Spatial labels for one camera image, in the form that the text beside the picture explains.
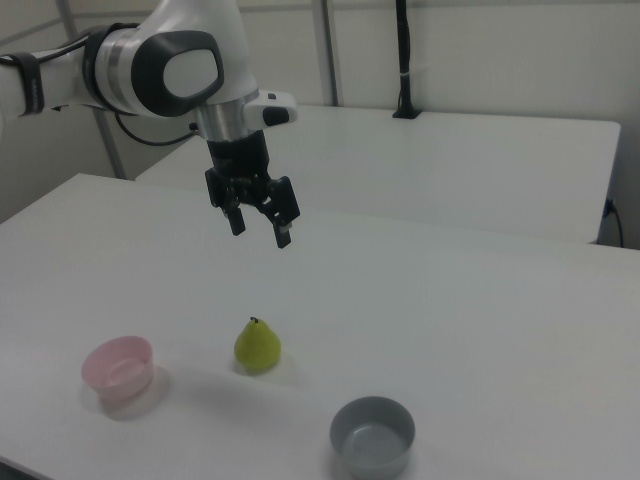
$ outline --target black cord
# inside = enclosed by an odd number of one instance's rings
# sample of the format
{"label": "black cord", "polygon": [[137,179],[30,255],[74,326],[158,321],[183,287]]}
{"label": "black cord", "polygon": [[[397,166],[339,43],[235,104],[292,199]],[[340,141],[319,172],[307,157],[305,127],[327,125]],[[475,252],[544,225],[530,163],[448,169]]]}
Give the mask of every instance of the black cord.
{"label": "black cord", "polygon": [[[79,48],[84,47],[85,43],[87,43],[86,37],[78,41],[78,43],[74,43],[73,45],[69,45],[68,47],[63,48],[62,50],[58,50],[57,52],[50,53],[49,55],[45,55],[44,57],[38,58],[38,63],[43,64],[48,62],[49,60],[53,60],[54,58],[62,57],[69,52],[73,52],[74,50],[78,50]],[[0,65],[6,65],[9,67],[17,67],[18,62],[11,58],[2,58],[0,57]]]}
{"label": "black cord", "polygon": [[624,236],[622,235],[622,222],[620,221],[620,214],[615,205],[611,205],[611,213],[616,216],[616,222],[618,223],[618,236],[620,238],[620,248],[624,248]]}
{"label": "black cord", "polygon": [[180,143],[180,142],[184,142],[185,140],[190,139],[191,137],[193,137],[195,135],[195,132],[193,130],[197,129],[197,126],[195,124],[191,124],[189,125],[189,128],[191,128],[191,132],[188,133],[187,135],[183,135],[180,138],[175,138],[173,140],[168,140],[166,142],[150,142],[149,140],[145,140],[143,138],[138,137],[137,135],[135,135],[134,133],[131,132],[131,130],[129,130],[125,124],[122,122],[122,118],[120,118],[120,114],[116,113],[116,122],[118,122],[118,126],[122,129],[122,131],[124,133],[127,134],[127,136],[129,138],[132,138],[133,140],[135,140],[138,143],[142,143],[143,145],[148,145],[150,147],[166,147],[169,145],[175,145],[176,143]]}

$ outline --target white wall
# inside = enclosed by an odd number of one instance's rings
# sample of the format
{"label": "white wall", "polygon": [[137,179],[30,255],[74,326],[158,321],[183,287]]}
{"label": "white wall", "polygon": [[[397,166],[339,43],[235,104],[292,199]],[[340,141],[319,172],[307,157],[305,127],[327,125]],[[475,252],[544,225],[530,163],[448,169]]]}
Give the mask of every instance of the white wall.
{"label": "white wall", "polygon": [[[503,5],[409,10],[416,105],[440,112],[621,123],[611,195],[619,204],[627,245],[640,248],[640,5],[456,3]],[[512,3],[549,5],[504,5]],[[395,108],[393,5],[390,0],[335,2],[345,106]],[[612,220],[606,221],[603,239],[617,245]]]}

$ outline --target green pear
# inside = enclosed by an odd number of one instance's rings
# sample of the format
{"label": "green pear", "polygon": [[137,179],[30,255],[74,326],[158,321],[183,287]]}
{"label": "green pear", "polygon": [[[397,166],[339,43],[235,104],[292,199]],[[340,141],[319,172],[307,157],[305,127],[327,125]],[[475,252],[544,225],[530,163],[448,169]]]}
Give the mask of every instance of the green pear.
{"label": "green pear", "polygon": [[266,370],[280,358],[280,339],[264,320],[251,317],[234,347],[238,362],[247,370]]}

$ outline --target table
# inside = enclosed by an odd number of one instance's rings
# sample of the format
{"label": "table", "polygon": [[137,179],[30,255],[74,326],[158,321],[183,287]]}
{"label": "table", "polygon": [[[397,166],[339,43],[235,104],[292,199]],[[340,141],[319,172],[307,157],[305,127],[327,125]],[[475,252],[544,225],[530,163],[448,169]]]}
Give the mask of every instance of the table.
{"label": "table", "polygon": [[[300,107],[267,129],[272,176],[304,207],[589,243],[597,239],[620,126],[611,122]],[[137,178],[206,189],[195,138]]]}
{"label": "table", "polygon": [[[0,459],[53,480],[342,480],[335,412],[417,425],[405,480],[640,471],[640,255],[305,209],[278,250],[204,192],[77,176],[0,225]],[[280,364],[246,376],[251,315]],[[80,365],[138,334],[150,390],[104,409]]]}

